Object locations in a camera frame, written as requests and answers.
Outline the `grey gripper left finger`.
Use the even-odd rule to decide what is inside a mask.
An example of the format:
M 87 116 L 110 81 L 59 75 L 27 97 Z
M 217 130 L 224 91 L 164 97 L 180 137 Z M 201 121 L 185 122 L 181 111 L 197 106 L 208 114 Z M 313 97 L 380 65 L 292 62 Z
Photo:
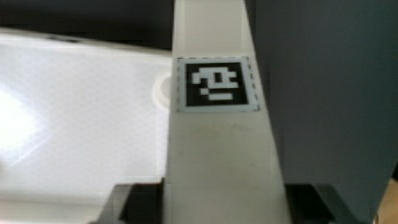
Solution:
M 87 224 L 164 224 L 164 182 L 118 184 Z

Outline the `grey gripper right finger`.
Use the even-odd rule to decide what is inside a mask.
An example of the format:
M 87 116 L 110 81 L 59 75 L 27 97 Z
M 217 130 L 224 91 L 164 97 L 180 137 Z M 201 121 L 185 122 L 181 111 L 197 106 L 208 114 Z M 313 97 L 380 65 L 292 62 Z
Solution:
M 363 191 L 331 184 L 286 184 L 293 224 L 373 224 L 375 205 Z

